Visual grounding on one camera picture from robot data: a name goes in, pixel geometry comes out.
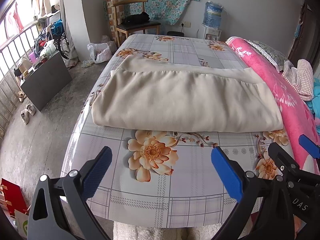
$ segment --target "pair of shoes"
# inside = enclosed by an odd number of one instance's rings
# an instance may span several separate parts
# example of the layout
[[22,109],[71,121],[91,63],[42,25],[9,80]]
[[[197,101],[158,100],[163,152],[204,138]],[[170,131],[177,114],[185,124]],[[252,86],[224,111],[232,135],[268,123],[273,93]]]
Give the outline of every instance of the pair of shoes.
[[25,124],[29,122],[29,114],[34,115],[36,108],[33,104],[27,104],[26,108],[21,111],[21,118]]
[[18,96],[19,96],[19,101],[20,102],[23,102],[23,100],[27,97],[27,95],[22,91],[18,92]]

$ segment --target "flower center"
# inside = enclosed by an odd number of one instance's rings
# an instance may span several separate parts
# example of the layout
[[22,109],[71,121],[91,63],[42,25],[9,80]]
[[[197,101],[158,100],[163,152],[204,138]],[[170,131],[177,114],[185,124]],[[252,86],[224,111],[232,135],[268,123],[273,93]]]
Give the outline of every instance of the flower center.
[[155,145],[150,145],[144,150],[144,157],[149,161],[156,160],[160,154],[160,149]]
[[271,163],[271,161],[266,161],[266,164],[264,165],[264,171],[269,175],[273,172],[273,164]]

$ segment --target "wall socket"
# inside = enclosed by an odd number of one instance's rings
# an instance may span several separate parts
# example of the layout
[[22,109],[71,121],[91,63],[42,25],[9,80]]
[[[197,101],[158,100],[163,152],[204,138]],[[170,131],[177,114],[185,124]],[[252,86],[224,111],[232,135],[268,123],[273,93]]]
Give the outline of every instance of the wall socket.
[[190,28],[191,27],[191,22],[179,22],[179,26],[183,23],[183,27]]

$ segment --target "floral tablecloth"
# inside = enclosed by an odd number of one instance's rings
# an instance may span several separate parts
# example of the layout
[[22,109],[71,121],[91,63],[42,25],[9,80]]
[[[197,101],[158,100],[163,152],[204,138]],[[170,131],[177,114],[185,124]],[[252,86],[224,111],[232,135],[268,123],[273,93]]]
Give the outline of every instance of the floral tablecloth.
[[[284,130],[181,133],[95,125],[91,115],[93,101],[108,82],[110,71],[131,54],[203,67],[247,67],[223,42],[146,34],[130,36],[106,65],[81,110],[61,176],[80,169],[104,146],[109,146],[113,161],[94,197],[87,200],[93,214],[145,227],[223,223],[236,200],[229,197],[211,163],[212,148],[219,145],[245,171],[272,179],[280,171],[269,158],[267,148],[277,142],[292,155],[287,134]],[[252,212],[258,211],[260,202],[258,199]]]

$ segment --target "wooden chair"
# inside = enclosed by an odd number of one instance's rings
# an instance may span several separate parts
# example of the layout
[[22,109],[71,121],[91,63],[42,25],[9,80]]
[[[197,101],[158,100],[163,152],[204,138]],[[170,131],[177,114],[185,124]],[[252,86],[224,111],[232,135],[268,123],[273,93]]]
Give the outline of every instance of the wooden chair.
[[144,12],[144,3],[148,2],[148,0],[123,0],[114,4],[111,4],[111,7],[115,7],[115,19],[116,19],[116,37],[117,37],[117,43],[118,47],[120,47],[120,37],[119,32],[125,33],[126,38],[129,37],[129,33],[136,32],[136,31],[143,31],[143,34],[146,34],[146,29],[157,29],[157,35],[159,35],[159,25],[161,23],[156,21],[147,21],[141,24],[135,24],[135,25],[125,25],[125,24],[119,24],[118,23],[118,17],[117,17],[117,9],[116,7],[119,5],[125,5],[125,4],[131,4],[131,3],[142,3],[142,12]]

